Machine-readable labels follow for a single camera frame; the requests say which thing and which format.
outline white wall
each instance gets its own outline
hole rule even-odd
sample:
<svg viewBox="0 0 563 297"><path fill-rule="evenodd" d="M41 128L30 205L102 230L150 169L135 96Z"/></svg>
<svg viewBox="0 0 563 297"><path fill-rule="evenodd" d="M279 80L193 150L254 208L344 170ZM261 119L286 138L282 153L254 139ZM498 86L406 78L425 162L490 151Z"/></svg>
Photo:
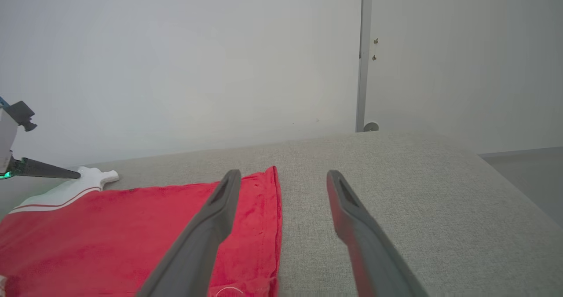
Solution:
<svg viewBox="0 0 563 297"><path fill-rule="evenodd" d="M16 157L78 165L354 131L360 0L0 0Z"/></svg>
<svg viewBox="0 0 563 297"><path fill-rule="evenodd" d="M563 0L373 0L366 122L476 153L563 145Z"/></svg>

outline red towel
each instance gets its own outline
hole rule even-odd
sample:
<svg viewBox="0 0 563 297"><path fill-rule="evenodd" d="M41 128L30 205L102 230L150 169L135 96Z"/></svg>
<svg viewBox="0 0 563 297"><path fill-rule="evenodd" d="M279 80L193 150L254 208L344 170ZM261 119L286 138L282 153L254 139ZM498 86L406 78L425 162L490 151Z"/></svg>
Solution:
<svg viewBox="0 0 563 297"><path fill-rule="evenodd" d="M6 295L135 295L216 186L93 191L54 211L11 213L0 223ZM275 167L242 179L210 296L277 295L281 205Z"/></svg>

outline white string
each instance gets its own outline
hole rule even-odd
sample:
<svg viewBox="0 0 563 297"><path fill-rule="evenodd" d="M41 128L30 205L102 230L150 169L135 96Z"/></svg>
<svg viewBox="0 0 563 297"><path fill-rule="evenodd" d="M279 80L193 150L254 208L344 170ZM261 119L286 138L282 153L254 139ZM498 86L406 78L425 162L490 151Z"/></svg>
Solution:
<svg viewBox="0 0 563 297"><path fill-rule="evenodd" d="M220 293L221 291L225 290L225 289L236 289L237 291L240 291L241 294L243 294L243 295L245 294L243 291L241 291L240 289L238 289L238 288L236 288L236 287L223 287L220 291L217 291L217 293L215 294L215 297L218 297L218 296L219 296L219 293Z"/></svg>

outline white cloth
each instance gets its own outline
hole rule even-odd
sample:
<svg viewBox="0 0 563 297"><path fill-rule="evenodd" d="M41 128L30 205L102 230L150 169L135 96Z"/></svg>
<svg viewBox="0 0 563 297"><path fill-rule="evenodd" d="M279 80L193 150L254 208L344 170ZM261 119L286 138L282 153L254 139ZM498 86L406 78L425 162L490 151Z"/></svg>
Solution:
<svg viewBox="0 0 563 297"><path fill-rule="evenodd" d="M50 191L30 197L10 213L21 211L50 211L70 205L91 191L102 191L106 183L119 180L116 171L101 172L100 169L79 167L81 177L61 183Z"/></svg>

